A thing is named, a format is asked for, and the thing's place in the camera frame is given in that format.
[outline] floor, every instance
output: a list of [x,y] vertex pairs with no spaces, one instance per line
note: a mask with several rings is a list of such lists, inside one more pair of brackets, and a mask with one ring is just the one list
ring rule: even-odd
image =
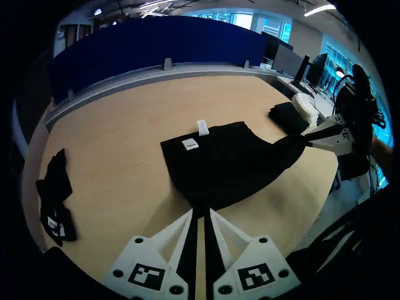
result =
[[298,243],[295,251],[308,247],[329,225],[354,208],[361,196],[357,179],[341,181],[340,188],[326,198],[317,219]]

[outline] ceiling light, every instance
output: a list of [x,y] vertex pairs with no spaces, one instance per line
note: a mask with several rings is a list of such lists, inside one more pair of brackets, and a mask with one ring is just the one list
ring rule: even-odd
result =
[[166,2],[172,2],[172,1],[175,1],[175,0],[157,0],[157,1],[142,4],[139,6],[139,8],[142,10],[142,9],[148,8],[149,6],[152,6],[152,5],[166,3]]
[[145,12],[145,13],[141,16],[141,18],[142,18],[142,19],[145,18],[146,16],[149,15],[149,13],[154,13],[154,12],[155,12],[156,10],[158,10],[159,8],[160,8],[159,6],[154,7],[152,10],[149,10],[149,11]]
[[336,75],[339,76],[340,78],[343,78],[345,76],[345,72],[340,66],[336,68]]
[[335,9],[336,9],[336,7],[334,7],[332,4],[323,5],[323,6],[317,7],[315,9],[310,10],[309,12],[305,13],[304,17],[308,17],[308,16],[311,16],[313,14],[316,14],[316,13],[319,13],[322,11],[335,10]]

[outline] white plastic bracket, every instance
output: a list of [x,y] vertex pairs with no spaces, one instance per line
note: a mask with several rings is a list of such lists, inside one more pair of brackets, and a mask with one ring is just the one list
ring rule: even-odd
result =
[[[104,285],[129,299],[187,300],[188,284],[177,274],[193,210],[151,238],[134,236],[104,278]],[[177,236],[168,262],[160,252]]]
[[[210,209],[210,217],[226,272],[213,286],[219,299],[274,298],[295,288],[300,281],[269,236],[251,237]],[[245,246],[233,261],[224,236]]]
[[320,126],[309,133],[315,133],[323,129],[329,128],[333,125],[343,126],[343,130],[341,131],[341,133],[334,136],[310,141],[313,148],[334,152],[336,156],[350,153],[353,148],[354,138],[350,130],[346,128],[346,122],[343,120],[343,117],[340,114],[328,116],[324,123],[322,123]]

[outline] white tag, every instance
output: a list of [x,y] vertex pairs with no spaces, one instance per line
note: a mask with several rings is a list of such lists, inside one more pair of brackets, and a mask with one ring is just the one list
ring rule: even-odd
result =
[[66,233],[64,232],[64,226],[63,226],[63,224],[60,224],[60,225],[59,225],[59,236],[60,236],[60,237],[65,237],[65,236],[66,236]]
[[197,121],[197,127],[198,127],[198,135],[200,137],[210,134],[209,129],[207,128],[207,125],[206,125],[206,121],[204,121],[204,120]]
[[57,227],[57,222],[51,219],[50,217],[47,217],[47,224],[50,226],[50,228],[56,228]]
[[199,144],[196,143],[196,141],[193,138],[189,138],[186,140],[182,141],[182,144],[186,148],[186,150],[192,150],[194,148],[198,148]]

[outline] black garment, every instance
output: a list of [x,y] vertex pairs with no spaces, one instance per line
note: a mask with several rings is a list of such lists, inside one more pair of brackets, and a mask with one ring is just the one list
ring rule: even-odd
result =
[[291,102],[275,105],[268,116],[288,135],[299,135],[310,125],[296,111]]
[[[191,138],[199,147],[186,150],[182,141]],[[219,210],[260,191],[292,166],[307,145],[302,135],[268,143],[244,122],[161,142],[171,180],[197,217],[207,208]]]
[[36,181],[36,189],[41,199],[40,221],[47,234],[59,246],[63,245],[62,241],[77,240],[71,212],[63,204],[64,200],[72,194],[66,164],[65,149],[62,149],[48,163],[44,179]]

